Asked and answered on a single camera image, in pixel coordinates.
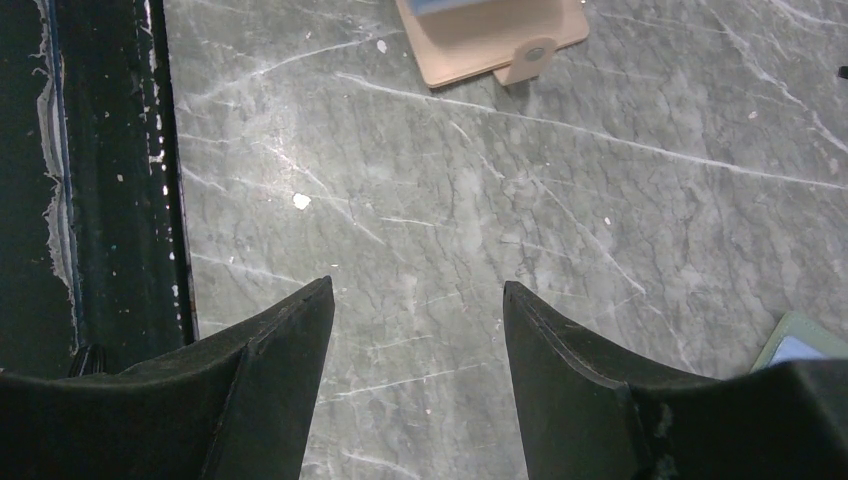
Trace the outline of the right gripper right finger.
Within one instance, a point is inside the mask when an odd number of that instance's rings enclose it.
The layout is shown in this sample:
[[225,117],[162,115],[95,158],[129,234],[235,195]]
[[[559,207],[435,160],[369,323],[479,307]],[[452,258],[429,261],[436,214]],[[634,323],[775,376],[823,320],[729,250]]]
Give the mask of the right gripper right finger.
[[503,319],[532,479],[847,475],[844,360],[708,378],[617,345],[516,281]]

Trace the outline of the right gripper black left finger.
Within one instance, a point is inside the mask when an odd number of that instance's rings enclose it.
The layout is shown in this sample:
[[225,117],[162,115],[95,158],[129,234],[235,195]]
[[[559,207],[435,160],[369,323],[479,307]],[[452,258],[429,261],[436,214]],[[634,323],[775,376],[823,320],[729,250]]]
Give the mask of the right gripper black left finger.
[[1,377],[5,479],[296,479],[334,317],[322,277],[120,373]]

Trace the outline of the tan blue card holder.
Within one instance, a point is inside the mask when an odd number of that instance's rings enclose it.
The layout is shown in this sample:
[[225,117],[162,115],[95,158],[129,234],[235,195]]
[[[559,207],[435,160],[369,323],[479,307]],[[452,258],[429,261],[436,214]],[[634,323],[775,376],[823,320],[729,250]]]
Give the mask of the tan blue card holder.
[[529,80],[558,50],[589,35],[580,1],[399,0],[396,5],[430,88],[487,72],[503,86]]

